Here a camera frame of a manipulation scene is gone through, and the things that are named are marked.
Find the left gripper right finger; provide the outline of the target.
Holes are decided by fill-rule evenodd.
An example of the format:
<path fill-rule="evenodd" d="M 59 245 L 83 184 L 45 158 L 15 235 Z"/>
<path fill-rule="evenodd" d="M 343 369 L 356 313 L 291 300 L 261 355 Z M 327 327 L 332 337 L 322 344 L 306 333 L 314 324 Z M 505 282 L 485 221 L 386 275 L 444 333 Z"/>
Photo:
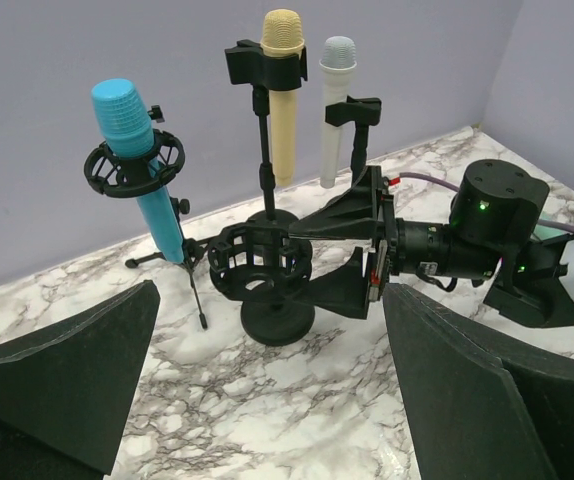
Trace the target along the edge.
<path fill-rule="evenodd" d="M 423 478 L 574 479 L 574 359 L 404 284 L 383 308 Z"/>

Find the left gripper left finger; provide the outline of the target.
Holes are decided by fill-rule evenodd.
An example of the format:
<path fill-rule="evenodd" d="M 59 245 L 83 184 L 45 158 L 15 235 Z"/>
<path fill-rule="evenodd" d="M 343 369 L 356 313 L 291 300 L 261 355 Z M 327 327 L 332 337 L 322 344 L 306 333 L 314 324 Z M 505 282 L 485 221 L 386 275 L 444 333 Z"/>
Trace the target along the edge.
<path fill-rule="evenodd" d="M 0 344 L 0 475 L 109 475 L 160 305 L 143 281 Z"/>

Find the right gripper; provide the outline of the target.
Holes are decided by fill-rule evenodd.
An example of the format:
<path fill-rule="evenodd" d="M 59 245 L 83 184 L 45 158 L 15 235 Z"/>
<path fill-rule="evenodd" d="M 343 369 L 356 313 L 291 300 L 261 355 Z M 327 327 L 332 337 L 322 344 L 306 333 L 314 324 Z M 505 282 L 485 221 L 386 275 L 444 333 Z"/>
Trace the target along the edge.
<path fill-rule="evenodd" d="M 350 319 L 365 320 L 369 302 L 382 298 L 396 252 L 394 195 L 400 177 L 383 178 L 381 167 L 367 166 L 356 182 L 323 208 L 293 222 L 290 238 L 309 240 L 372 240 L 373 259 L 364 261 L 364 249 L 355 247 L 339 268 L 306 282 L 292 299 Z"/>

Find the black shock-mount round stand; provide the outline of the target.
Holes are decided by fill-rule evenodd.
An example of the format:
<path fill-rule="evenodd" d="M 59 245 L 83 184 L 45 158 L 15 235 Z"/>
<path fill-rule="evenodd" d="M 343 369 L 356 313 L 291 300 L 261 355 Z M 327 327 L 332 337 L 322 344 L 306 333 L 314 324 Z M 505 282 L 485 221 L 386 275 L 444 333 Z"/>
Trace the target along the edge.
<path fill-rule="evenodd" d="M 315 310 L 296 297 L 312 273 L 313 248 L 276 224 L 243 222 L 224 228 L 207 247 L 213 286 L 241 303 L 241 325 L 254 341 L 285 346 L 313 326 Z"/>

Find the short black clip stand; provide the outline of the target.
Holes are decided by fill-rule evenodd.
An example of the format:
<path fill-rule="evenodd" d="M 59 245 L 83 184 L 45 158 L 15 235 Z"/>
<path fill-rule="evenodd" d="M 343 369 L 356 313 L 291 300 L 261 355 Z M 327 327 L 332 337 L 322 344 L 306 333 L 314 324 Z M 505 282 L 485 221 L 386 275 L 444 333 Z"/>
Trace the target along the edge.
<path fill-rule="evenodd" d="M 353 123 L 355 127 L 350 168 L 352 183 L 362 174 L 367 161 L 369 128 L 380 123 L 382 101 L 376 97 L 353 98 L 325 107 L 325 122 L 333 127 Z"/>

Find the mint green microphone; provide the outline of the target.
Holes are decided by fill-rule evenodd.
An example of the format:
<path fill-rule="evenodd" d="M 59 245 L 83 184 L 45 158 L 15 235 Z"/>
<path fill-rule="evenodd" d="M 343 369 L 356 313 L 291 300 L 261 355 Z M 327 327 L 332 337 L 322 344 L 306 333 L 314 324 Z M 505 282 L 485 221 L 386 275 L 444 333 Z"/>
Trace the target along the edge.
<path fill-rule="evenodd" d="M 531 238 L 536 241 L 544 241 L 565 234 L 567 234 L 567 231 L 562 229 L 559 223 L 548 218 L 540 218 Z"/>

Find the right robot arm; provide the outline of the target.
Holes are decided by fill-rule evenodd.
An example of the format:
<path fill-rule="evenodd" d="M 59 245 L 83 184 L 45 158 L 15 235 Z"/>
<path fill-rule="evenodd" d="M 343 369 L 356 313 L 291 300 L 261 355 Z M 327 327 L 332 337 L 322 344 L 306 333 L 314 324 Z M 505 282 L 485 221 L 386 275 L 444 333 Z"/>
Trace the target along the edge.
<path fill-rule="evenodd" d="M 368 166 L 342 195 L 291 224 L 294 239 L 367 240 L 338 269 L 313 280 L 305 303 L 365 319 L 389 280 L 412 275 L 442 291 L 460 280 L 487 285 L 484 302 L 529 328 L 574 326 L 574 228 L 538 239 L 546 182 L 502 160 L 471 163 L 455 188 L 446 223 L 396 215 L 394 182 Z"/>

